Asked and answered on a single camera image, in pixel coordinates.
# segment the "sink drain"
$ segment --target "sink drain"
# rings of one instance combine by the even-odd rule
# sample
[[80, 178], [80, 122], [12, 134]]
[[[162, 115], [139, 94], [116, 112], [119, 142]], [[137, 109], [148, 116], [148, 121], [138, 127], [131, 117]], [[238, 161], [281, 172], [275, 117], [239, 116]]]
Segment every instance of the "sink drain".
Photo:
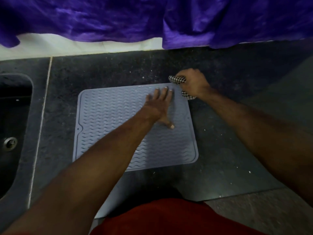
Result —
[[11, 151], [16, 147], [17, 144], [18, 144], [17, 138], [14, 137], [6, 138], [6, 140], [3, 143], [3, 150], [6, 152]]

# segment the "white wall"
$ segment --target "white wall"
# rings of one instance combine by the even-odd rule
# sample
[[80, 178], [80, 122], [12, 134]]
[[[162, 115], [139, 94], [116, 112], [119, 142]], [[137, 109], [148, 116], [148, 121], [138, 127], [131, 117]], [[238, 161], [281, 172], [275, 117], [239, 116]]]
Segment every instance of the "white wall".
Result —
[[0, 60], [162, 49], [162, 38], [136, 43], [76, 42], [55, 34], [23, 34], [18, 38], [21, 43], [14, 48], [0, 45]]

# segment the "red clothing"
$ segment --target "red clothing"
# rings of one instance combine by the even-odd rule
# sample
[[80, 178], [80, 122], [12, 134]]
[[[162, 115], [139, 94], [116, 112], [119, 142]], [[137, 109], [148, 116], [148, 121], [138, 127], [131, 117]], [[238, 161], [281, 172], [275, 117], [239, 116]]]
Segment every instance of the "red clothing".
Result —
[[259, 231], [224, 218], [205, 203], [161, 199], [135, 207], [104, 222], [90, 235], [211, 234], [261, 235]]

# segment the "white grout line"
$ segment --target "white grout line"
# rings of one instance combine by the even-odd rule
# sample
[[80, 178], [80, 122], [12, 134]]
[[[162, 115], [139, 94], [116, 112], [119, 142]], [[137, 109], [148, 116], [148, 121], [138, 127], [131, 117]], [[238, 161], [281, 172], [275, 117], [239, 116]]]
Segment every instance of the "white grout line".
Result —
[[35, 169], [36, 169], [36, 163], [37, 163], [37, 155], [38, 155], [38, 149], [39, 149], [39, 143], [40, 143], [41, 129], [42, 129], [43, 121], [44, 121], [44, 112], [45, 112], [45, 106], [46, 106], [46, 98], [47, 98], [47, 91], [48, 91], [48, 84], [49, 84], [51, 65], [52, 65], [52, 57], [50, 57], [50, 62], [49, 62], [48, 77], [47, 77], [46, 91], [45, 91], [45, 97], [44, 97], [44, 104], [43, 104], [42, 112], [41, 112], [41, 122], [40, 122], [39, 136], [38, 136], [38, 141], [37, 141], [35, 160], [34, 160], [34, 164], [33, 164], [33, 174], [32, 174], [32, 179], [30, 181], [29, 197], [28, 197], [28, 202], [27, 202], [27, 208], [28, 209], [30, 207], [30, 200], [31, 200], [31, 195], [32, 195], [32, 190], [33, 190], [33, 183], [34, 183]]

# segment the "hand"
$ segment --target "hand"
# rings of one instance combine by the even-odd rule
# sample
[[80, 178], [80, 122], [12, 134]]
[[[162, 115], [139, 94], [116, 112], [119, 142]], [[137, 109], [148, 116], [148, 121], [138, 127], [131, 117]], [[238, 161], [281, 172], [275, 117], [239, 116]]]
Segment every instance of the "hand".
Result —
[[167, 118], [167, 110], [172, 99], [173, 91], [169, 90], [167, 94], [167, 90], [167, 87], [163, 88], [160, 94], [160, 90], [155, 89], [152, 99], [150, 95], [147, 95], [142, 110], [147, 114], [152, 114], [157, 118], [158, 122], [165, 124], [168, 128], [174, 129], [173, 123]]
[[190, 96], [200, 97], [202, 93], [205, 93], [211, 88], [210, 84], [205, 79], [205, 76], [199, 69], [185, 69], [176, 74], [176, 76], [186, 77], [186, 82], [179, 85], [182, 90], [187, 92]]

